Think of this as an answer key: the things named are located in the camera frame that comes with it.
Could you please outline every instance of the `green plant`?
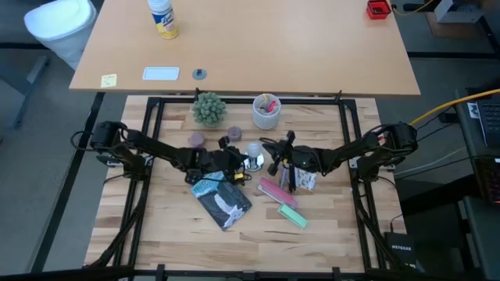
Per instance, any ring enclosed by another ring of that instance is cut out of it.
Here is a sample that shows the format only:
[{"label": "green plant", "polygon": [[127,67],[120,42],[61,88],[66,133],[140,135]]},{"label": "green plant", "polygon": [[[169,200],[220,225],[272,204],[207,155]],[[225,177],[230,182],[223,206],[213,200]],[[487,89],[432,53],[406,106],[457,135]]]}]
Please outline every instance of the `green plant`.
[{"label": "green plant", "polygon": [[208,92],[198,95],[193,107],[195,121],[207,127],[217,127],[224,120],[226,103],[216,93]]}]

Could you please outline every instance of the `pen holder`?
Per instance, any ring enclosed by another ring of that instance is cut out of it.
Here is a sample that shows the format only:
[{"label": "pen holder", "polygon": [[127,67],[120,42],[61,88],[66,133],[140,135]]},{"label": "pen holder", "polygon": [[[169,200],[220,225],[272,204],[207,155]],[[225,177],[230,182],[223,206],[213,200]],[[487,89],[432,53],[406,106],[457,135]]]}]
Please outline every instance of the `pen holder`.
[{"label": "pen holder", "polygon": [[[267,112],[262,108],[269,108],[270,104],[275,101],[274,108],[271,112]],[[253,100],[253,123],[262,130],[273,129],[280,121],[281,102],[273,94],[261,94]]]}]

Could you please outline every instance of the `red object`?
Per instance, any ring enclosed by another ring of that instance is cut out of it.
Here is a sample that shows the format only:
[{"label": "red object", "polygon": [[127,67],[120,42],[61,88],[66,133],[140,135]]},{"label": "red object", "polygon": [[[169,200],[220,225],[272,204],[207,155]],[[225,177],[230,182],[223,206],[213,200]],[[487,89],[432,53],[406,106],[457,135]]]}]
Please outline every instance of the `red object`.
[{"label": "red object", "polygon": [[391,7],[385,0],[368,1],[366,12],[372,20],[382,20],[391,13]]}]

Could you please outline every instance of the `small purple object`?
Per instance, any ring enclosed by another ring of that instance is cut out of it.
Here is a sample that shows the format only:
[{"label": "small purple object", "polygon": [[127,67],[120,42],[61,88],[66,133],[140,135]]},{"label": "small purple object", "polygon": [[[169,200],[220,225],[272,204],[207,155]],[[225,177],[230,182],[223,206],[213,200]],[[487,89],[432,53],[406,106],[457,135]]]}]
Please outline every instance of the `small purple object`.
[{"label": "small purple object", "polygon": [[193,133],[189,138],[189,144],[193,148],[201,148],[205,143],[205,137],[203,137],[202,133]]},{"label": "small purple object", "polygon": [[227,130],[227,136],[230,141],[241,141],[241,129],[240,127],[232,126]]}]

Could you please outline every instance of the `yellow cable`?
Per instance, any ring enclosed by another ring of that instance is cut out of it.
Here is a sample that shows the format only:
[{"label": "yellow cable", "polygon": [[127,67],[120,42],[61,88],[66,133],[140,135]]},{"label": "yellow cable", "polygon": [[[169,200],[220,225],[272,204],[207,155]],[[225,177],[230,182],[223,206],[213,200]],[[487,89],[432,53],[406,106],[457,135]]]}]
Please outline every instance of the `yellow cable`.
[{"label": "yellow cable", "polygon": [[442,110],[443,108],[447,108],[448,106],[452,106],[452,105],[456,105],[460,102],[463,102],[463,101],[469,101],[471,99],[474,99],[474,98],[481,98],[481,97],[484,97],[484,96],[487,96],[487,95],[490,95],[490,94],[497,94],[497,93],[500,93],[500,89],[496,89],[496,90],[491,90],[491,91],[485,91],[485,92],[482,92],[482,93],[479,93],[479,94],[473,94],[471,96],[468,96],[468,97],[464,97],[464,98],[459,98],[459,99],[456,99],[454,101],[449,101],[443,105],[439,105],[437,108],[434,108],[432,110],[430,110],[429,112],[425,113],[424,115],[422,115],[421,117],[413,120],[410,125],[411,126],[415,126],[415,124],[417,124],[418,122],[422,121],[423,119],[425,119],[426,117],[428,117],[429,115],[437,112],[437,111],[440,111]]},{"label": "yellow cable", "polygon": [[411,14],[413,14],[413,13],[415,13],[415,12],[418,12],[418,11],[420,11],[421,9],[423,9],[423,8],[427,7],[427,6],[428,6],[430,3],[432,3],[433,1],[434,1],[434,0],[430,0],[429,2],[425,3],[424,5],[422,5],[420,8],[418,8],[418,9],[416,9],[416,10],[412,11],[412,12],[408,12],[408,13],[406,13],[406,14],[398,12],[398,10],[397,10],[397,9],[392,9],[392,11],[394,11],[394,13],[397,13],[397,14],[398,14],[398,15],[400,15],[400,16],[409,16],[409,15],[411,15]]}]

